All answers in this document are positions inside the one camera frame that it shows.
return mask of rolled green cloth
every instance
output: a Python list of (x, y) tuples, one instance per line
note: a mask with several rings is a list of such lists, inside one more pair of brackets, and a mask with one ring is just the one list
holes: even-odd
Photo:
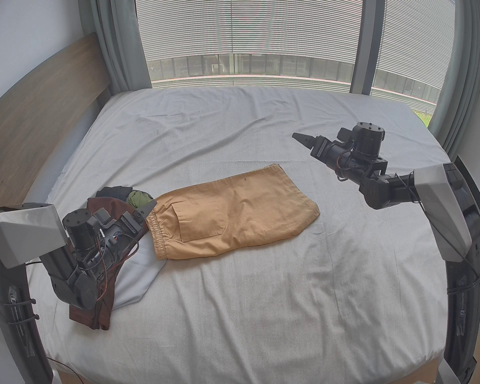
[(128, 195), (127, 204), (130, 204), (132, 207), (139, 208), (152, 200), (153, 197), (150, 196), (147, 192), (134, 190)]

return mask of gray curtain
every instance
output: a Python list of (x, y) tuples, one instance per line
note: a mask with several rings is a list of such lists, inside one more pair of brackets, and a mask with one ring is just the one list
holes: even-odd
[(96, 32), (113, 95), (152, 88), (134, 0), (78, 0), (84, 35)]
[(455, 2), (452, 57), (429, 129), (452, 160), (468, 127), (480, 91), (480, 5)]

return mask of shorts pocket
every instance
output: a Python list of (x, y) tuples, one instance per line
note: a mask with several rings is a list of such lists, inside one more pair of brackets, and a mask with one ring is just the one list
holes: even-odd
[(220, 199), (205, 198), (172, 204), (182, 242), (220, 235), (227, 226), (227, 211)]

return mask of wall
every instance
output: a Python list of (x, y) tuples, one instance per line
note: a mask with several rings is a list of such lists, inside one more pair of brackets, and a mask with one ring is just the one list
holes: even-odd
[(467, 167), (477, 187), (480, 188), (480, 100), (470, 116), (467, 131), (458, 147), (458, 155)]
[[(0, 0), (0, 96), (38, 64), (82, 36), (77, 0)], [(74, 142), (81, 140), (96, 117), (96, 108), (95, 103), (88, 112), (90, 117), (84, 117), (75, 129), (76, 134), (67, 138), (70, 139), (70, 149), (64, 150), (60, 157), (57, 155), (57, 162), (65, 163), (68, 160), (76, 147)], [(48, 178), (44, 182), (37, 180), (36, 183), (37, 188), (41, 189), (37, 196), (45, 195), (45, 191), (51, 188)], [(23, 383), (14, 368), (5, 341), (0, 336), (2, 383)]]

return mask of brown garment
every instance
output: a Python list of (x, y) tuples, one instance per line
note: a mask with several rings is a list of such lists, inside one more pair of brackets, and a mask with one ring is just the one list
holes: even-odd
[[(87, 200), (87, 209), (90, 212), (96, 212), (100, 208), (105, 208), (110, 216), (115, 220), (118, 220), (123, 212), (128, 211), (133, 213), (135, 210), (134, 207), (126, 202), (113, 197), (91, 197)], [(144, 224), (143, 230), (138, 234), (136, 240), (140, 240), (147, 231), (148, 227), (146, 224)], [(132, 241), (122, 257), (126, 257), (134, 245), (135, 242)], [(72, 305), (70, 306), (71, 320), (85, 324), (92, 329), (102, 328), (105, 331), (108, 330), (110, 327), (110, 314), (112, 312), (113, 300), (115, 298), (115, 281), (117, 280), (117, 275), (119, 274), (122, 265), (123, 263), (113, 266), (113, 268), (107, 272), (107, 292), (103, 298), (95, 304), (95, 307), (89, 310), (81, 310), (80, 308)], [(102, 281), (98, 286), (99, 297), (102, 294), (104, 287), (105, 281)]]
[(320, 214), (280, 165), (171, 191), (147, 217), (158, 259), (217, 256), (291, 238)]

